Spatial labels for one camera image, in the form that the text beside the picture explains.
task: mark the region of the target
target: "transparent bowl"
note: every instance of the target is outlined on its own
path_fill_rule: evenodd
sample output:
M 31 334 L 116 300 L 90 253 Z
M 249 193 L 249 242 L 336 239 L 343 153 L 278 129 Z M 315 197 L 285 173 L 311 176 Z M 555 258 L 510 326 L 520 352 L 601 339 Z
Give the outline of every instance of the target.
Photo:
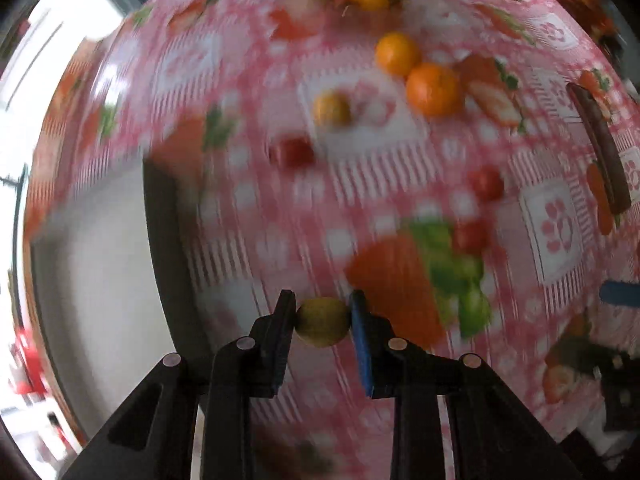
M 312 32 L 340 32 L 380 36 L 402 25 L 400 5 L 384 10 L 363 10 L 355 5 L 335 7 L 317 0 L 282 0 L 291 19 Z

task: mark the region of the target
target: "cherry tomato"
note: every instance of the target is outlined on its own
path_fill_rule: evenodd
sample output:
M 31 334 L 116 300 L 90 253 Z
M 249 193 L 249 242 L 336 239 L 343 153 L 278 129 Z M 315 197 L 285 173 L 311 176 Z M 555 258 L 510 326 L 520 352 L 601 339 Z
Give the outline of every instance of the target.
M 490 238 L 489 226 L 483 219 L 461 222 L 453 228 L 451 247 L 458 254 L 481 256 Z
M 311 166 L 316 154 L 308 137 L 285 137 L 269 147 L 269 160 L 281 170 L 299 170 Z
M 480 202 L 493 202 L 504 196 L 504 181 L 495 166 L 483 166 L 470 173 L 468 179 Z

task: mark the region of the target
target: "dark brown knife handle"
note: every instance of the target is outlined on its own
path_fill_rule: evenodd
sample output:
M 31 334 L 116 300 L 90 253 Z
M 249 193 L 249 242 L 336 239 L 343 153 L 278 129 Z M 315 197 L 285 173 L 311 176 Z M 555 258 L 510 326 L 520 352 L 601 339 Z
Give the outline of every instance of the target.
M 611 137 L 607 121 L 596 99 L 586 88 L 576 83 L 568 83 L 566 91 L 582 118 L 589 140 L 596 152 L 611 213 L 619 215 L 631 207 L 631 196 L 620 154 Z

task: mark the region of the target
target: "pink checkered tablecloth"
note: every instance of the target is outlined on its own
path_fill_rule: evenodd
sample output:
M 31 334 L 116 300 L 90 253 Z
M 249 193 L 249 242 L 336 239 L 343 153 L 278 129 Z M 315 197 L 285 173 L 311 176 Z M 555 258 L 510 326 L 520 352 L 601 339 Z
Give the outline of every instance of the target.
M 552 344 L 585 309 L 598 342 L 628 348 L 640 329 L 634 311 L 597 295 L 606 278 L 640 278 L 640 114 L 554 0 L 411 0 L 402 12 L 425 58 L 453 65 L 471 53 L 494 57 L 517 79 L 520 131 L 471 98 L 463 114 L 426 120 L 408 107 L 403 83 L 375 67 L 377 38 L 301 31 L 281 0 L 153 0 L 94 47 L 70 105 L 52 103 L 36 154 L 63 135 L 60 163 L 35 175 L 27 223 L 122 161 L 161 152 L 171 134 L 215 110 L 218 127 L 204 140 L 215 149 L 176 148 L 175 169 L 182 182 L 198 183 L 180 197 L 184 249 L 202 322 L 220 346 L 247 333 L 283 288 L 300 301 L 345 298 L 345 264 L 403 219 L 488 217 L 495 233 L 481 289 L 492 321 L 470 339 L 454 324 L 432 350 L 480 354 L 563 438 L 602 400 L 596 383 L 574 378 L 568 396 L 548 402 L 542 379 Z M 507 34 L 496 25 L 505 16 L 516 23 Z M 594 151 L 564 90 L 594 68 L 610 81 L 610 130 L 633 201 L 609 235 L 598 229 L 586 179 Z M 331 88 L 345 89 L 366 119 L 318 137 L 322 157 L 311 171 L 276 170 L 268 143 L 290 131 L 314 135 L 312 100 Z M 485 163 L 506 181 L 505 197 L 491 206 L 476 202 L 465 178 Z M 364 397 L 350 339 L 315 349 L 294 337 L 278 397 L 253 408 L 283 446 L 313 441 L 332 478 L 388 476 L 393 405 Z

